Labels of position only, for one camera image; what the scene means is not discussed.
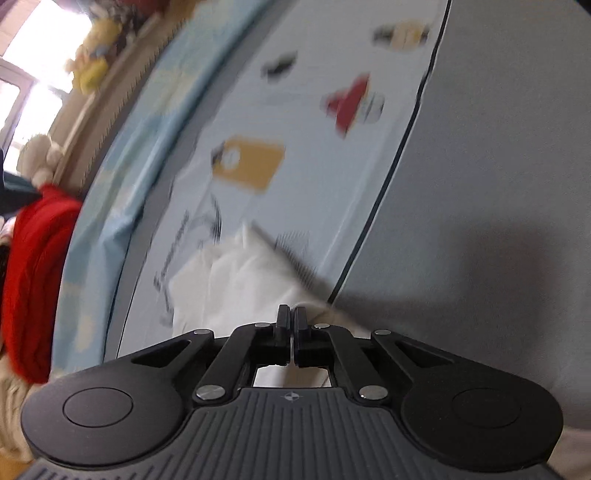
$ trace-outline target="yellow stuffed toy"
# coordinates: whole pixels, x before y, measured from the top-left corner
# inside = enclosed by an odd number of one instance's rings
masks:
[[[109,70],[107,55],[121,33],[121,24],[110,18],[99,18],[76,50],[74,60],[68,60],[66,71],[74,74],[72,86],[85,95],[96,90]]]

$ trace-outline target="plush toy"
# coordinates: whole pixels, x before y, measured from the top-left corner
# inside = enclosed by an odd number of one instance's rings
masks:
[[[53,181],[63,156],[61,147],[48,135],[35,135],[21,148],[17,171],[39,189]]]
[[[99,18],[92,24],[74,60],[66,62],[66,71],[74,74],[72,86],[75,89],[88,95],[99,87],[109,70],[109,53],[122,28],[110,18]]]

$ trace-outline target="red blanket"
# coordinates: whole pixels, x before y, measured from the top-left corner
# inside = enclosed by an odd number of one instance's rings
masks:
[[[45,383],[61,272],[82,204],[52,185],[17,215],[2,296],[2,335],[14,371]]]

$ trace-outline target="gray bed sheet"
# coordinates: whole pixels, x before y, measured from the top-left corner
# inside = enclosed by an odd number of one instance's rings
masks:
[[[206,92],[131,239],[106,344],[126,313],[174,175],[291,1]],[[335,305],[548,388],[591,427],[591,17],[571,0],[453,0],[420,113]]]

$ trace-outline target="yellow patterned blue fabric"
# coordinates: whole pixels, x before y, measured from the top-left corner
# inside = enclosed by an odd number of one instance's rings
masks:
[[[129,239],[179,130],[220,63],[269,0],[212,0],[160,57],[95,178],[66,258],[52,376],[103,360]]]

